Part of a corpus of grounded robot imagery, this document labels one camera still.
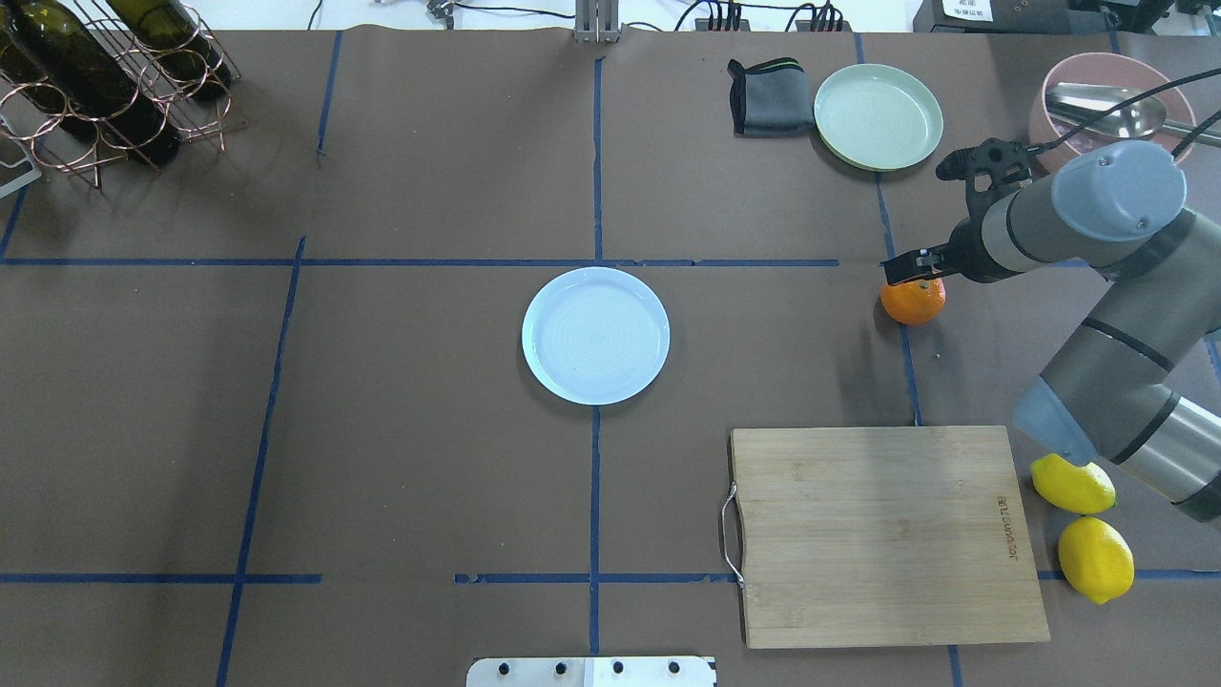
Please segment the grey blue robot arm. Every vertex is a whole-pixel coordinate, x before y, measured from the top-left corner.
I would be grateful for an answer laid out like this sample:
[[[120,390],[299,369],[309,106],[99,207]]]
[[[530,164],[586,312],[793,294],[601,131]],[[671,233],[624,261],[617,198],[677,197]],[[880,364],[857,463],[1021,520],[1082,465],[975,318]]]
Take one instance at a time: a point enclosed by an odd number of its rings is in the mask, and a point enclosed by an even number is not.
[[[945,157],[938,178],[965,182],[967,215],[947,242],[886,260],[886,282],[993,283],[1085,262],[1107,287],[1017,401],[1013,423],[1072,464],[1123,469],[1217,527],[1219,416],[1166,379],[1219,336],[1219,225],[1188,207],[1186,174],[1155,143],[1105,145],[1042,179],[1032,156],[990,138]]]

